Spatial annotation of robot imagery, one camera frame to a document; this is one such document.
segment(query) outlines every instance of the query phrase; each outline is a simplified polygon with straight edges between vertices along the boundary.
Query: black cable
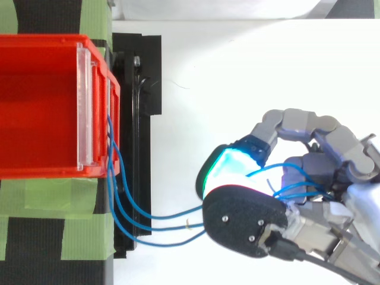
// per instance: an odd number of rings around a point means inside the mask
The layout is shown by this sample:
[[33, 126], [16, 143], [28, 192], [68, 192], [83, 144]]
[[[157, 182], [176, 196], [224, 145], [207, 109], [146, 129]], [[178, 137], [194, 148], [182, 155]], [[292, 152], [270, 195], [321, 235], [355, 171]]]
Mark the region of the black cable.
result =
[[308, 261], [310, 263], [313, 263], [315, 265], [319, 265], [320, 267], [323, 267], [327, 270], [330, 270], [336, 274], [341, 275], [342, 277], [351, 280], [352, 282], [355, 282], [359, 285], [374, 285], [364, 279], [361, 279], [360, 277], [348, 272], [347, 270], [344, 270], [340, 267], [335, 266], [334, 264], [331, 264], [329, 262], [323, 261], [317, 257], [314, 257], [312, 255], [307, 254], [305, 251], [300, 251], [297, 256], [300, 259], [303, 259], [304, 261]]
[[272, 232], [270, 237], [265, 241], [265, 246], [268, 248], [269, 255], [273, 257], [286, 261], [294, 261], [295, 259], [298, 261], [308, 261], [339, 274], [359, 285], [376, 285], [348, 272], [347, 270], [339, 268], [334, 264], [307, 254], [303, 249], [300, 249], [296, 243], [283, 238], [279, 232]]

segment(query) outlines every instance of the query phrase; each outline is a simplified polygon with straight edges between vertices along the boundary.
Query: screw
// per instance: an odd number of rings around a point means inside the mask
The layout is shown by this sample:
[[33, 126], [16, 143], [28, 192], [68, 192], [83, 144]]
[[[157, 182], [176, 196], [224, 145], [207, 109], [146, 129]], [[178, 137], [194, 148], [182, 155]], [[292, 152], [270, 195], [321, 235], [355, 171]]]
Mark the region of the screw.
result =
[[135, 65], [135, 67], [140, 67], [140, 65], [141, 65], [140, 57], [139, 56], [135, 56], [135, 58], [133, 60], [133, 63]]

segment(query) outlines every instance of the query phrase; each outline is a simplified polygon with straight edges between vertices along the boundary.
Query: black tape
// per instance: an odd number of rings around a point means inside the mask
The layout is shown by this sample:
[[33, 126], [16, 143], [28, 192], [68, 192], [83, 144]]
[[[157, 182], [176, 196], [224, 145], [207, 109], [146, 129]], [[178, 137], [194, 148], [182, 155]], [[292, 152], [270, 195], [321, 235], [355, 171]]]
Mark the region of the black tape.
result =
[[78, 34], [82, 0], [13, 0], [19, 34]]

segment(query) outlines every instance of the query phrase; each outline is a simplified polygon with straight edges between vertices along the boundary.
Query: green glowing light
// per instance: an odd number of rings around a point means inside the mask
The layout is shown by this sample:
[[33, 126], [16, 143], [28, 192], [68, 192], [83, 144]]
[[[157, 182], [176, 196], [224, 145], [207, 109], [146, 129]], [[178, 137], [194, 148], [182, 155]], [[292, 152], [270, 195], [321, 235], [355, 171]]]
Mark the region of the green glowing light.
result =
[[203, 198], [222, 185], [252, 187], [252, 179], [246, 175], [260, 169], [248, 154], [235, 148], [225, 149], [210, 168], [204, 181]]

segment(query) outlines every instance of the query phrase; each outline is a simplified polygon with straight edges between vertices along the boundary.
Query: robotic hand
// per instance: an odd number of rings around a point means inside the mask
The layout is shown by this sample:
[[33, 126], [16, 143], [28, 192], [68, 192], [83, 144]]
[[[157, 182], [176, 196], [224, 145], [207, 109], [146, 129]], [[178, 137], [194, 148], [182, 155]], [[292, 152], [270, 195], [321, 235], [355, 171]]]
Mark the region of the robotic hand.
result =
[[[283, 189], [274, 198], [252, 189], [248, 180], [265, 169], [277, 138], [303, 142], [309, 153], [282, 164]], [[310, 146], [313, 139], [317, 143]], [[254, 171], [254, 165], [264, 168]], [[235, 174], [220, 175], [223, 167]], [[224, 180], [212, 183], [210, 176], [218, 174]], [[214, 150], [196, 189], [205, 229], [217, 243], [255, 258], [310, 261], [353, 284], [378, 285], [379, 174], [375, 135], [358, 140], [330, 116], [271, 110], [248, 136]]]

